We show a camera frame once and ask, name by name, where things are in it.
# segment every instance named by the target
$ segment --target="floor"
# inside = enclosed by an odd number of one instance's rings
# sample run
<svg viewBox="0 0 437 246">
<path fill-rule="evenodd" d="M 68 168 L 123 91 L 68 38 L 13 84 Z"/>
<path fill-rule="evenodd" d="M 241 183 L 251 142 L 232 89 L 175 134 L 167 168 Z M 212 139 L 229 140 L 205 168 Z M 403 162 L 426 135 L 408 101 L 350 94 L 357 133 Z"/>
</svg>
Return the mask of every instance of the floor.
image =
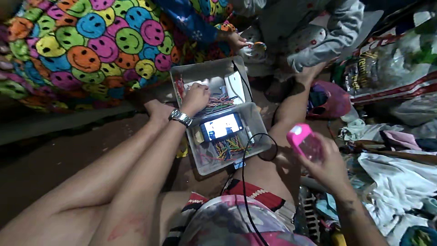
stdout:
<svg viewBox="0 0 437 246">
<path fill-rule="evenodd" d="M 259 90 L 252 88 L 252 92 L 269 129 L 277 104 L 267 101 Z M 46 192 L 132 136 L 147 120 L 147 115 L 136 114 L 82 134 L 53 138 L 18 157 L 7 153 L 0 156 L 0 227 Z M 335 121 L 332 128 L 338 129 L 340 124 Z M 330 136 L 326 121 L 312 121 L 310 125 L 315 131 Z M 199 175 L 194 162 L 187 156 L 175 161 L 164 189 L 189 190 L 213 197 L 220 192 L 227 178 L 226 170 Z"/>
</svg>

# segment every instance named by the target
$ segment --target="patterned shorts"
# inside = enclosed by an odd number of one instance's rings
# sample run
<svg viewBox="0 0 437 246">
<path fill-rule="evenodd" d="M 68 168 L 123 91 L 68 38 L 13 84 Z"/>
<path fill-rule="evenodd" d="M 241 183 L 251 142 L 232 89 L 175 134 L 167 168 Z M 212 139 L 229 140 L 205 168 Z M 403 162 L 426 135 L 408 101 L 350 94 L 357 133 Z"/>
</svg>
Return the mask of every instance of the patterned shorts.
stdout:
<svg viewBox="0 0 437 246">
<path fill-rule="evenodd" d="M 243 183 L 238 179 L 229 180 L 222 195 L 243 195 Z M 264 204 L 282 220 L 289 231 L 294 231 L 293 218 L 296 212 L 294 204 L 250 183 L 246 183 L 246 195 Z M 172 224 L 173 227 L 163 246 L 178 245 L 193 215 L 208 201 L 208 198 L 192 192 L 187 204 Z"/>
</svg>

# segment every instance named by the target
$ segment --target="wristwatch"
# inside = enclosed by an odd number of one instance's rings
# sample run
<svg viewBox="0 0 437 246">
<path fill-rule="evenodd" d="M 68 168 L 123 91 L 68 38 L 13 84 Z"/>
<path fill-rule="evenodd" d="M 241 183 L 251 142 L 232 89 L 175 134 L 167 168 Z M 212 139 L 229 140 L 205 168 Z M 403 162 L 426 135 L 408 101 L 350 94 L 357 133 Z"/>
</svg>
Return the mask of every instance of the wristwatch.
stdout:
<svg viewBox="0 0 437 246">
<path fill-rule="evenodd" d="M 182 113 L 178 109 L 173 109 L 170 116 L 168 117 L 168 120 L 177 120 L 184 124 L 186 127 L 189 127 L 191 122 L 193 122 L 193 120 L 188 117 L 188 115 Z"/>
</svg>

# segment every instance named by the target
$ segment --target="clear plastic container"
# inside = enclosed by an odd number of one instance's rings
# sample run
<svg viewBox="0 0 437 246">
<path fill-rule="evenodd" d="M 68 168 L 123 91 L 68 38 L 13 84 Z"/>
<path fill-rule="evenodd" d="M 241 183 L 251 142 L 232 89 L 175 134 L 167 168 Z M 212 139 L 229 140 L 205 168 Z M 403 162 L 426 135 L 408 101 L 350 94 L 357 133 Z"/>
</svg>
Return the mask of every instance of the clear plastic container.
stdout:
<svg viewBox="0 0 437 246">
<path fill-rule="evenodd" d="M 241 76 L 247 82 L 248 78 L 243 59 L 239 56 L 233 56 L 215 61 L 173 67 L 170 70 L 170 76 L 173 82 L 175 94 L 177 95 L 175 81 L 180 77 L 182 77 L 184 84 L 197 82 L 207 85 L 211 90 L 211 93 L 221 93 L 222 91 L 220 87 L 225 86 L 225 76 L 234 72 L 232 61 L 234 61 Z M 261 115 L 257 110 L 256 104 L 250 101 L 250 88 L 244 84 L 243 92 L 245 103 L 237 104 L 206 116 L 195 117 L 190 128 L 187 129 L 187 136 L 188 141 L 190 142 L 191 152 L 200 175 L 207 175 L 230 164 L 239 163 L 243 158 L 243 154 L 241 153 L 239 155 L 233 155 L 232 159 L 230 160 L 218 160 L 218 155 L 212 142 L 199 143 L 196 140 L 201 136 L 199 127 L 200 123 L 204 123 L 208 121 L 208 119 L 211 120 L 220 116 L 238 112 L 244 129 L 238 131 L 236 134 L 244 147 L 251 136 L 257 133 L 267 133 Z M 179 106 L 181 106 L 180 98 L 176 98 Z M 271 139 L 267 136 L 256 136 L 253 138 L 253 141 L 254 143 L 252 144 L 251 150 L 246 153 L 246 157 L 266 151 L 270 149 L 272 145 Z"/>
<path fill-rule="evenodd" d="M 242 145 L 245 147 L 249 138 L 257 133 L 267 133 L 257 106 L 253 102 L 246 102 L 238 104 L 232 108 L 228 108 L 213 114 L 193 119 L 191 124 L 193 127 L 187 129 L 188 141 L 190 142 L 191 152 L 194 157 L 198 172 L 200 175 L 207 175 L 215 172 L 227 165 L 233 163 L 239 163 L 242 161 L 243 154 L 233 155 L 230 160 L 218 160 L 217 152 L 214 149 L 212 142 L 198 143 L 196 140 L 196 134 L 201 135 L 200 123 L 212 120 L 217 117 L 225 116 L 232 113 L 239 113 L 241 122 L 243 123 L 243 130 L 236 132 L 237 136 L 241 140 Z M 253 138 L 251 149 L 246 153 L 246 158 L 252 155 L 256 155 L 263 151 L 270 149 L 272 141 L 269 137 L 259 135 Z"/>
</svg>

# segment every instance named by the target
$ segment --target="blue clothing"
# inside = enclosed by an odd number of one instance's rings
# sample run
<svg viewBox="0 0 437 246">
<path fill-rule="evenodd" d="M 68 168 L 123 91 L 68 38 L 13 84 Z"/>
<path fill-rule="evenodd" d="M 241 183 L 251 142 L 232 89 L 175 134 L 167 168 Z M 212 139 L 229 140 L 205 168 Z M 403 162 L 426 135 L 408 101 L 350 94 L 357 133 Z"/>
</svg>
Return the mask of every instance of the blue clothing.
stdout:
<svg viewBox="0 0 437 246">
<path fill-rule="evenodd" d="M 218 29 L 196 13 L 189 0 L 157 0 L 162 10 L 176 26 L 192 40 L 213 43 Z"/>
</svg>

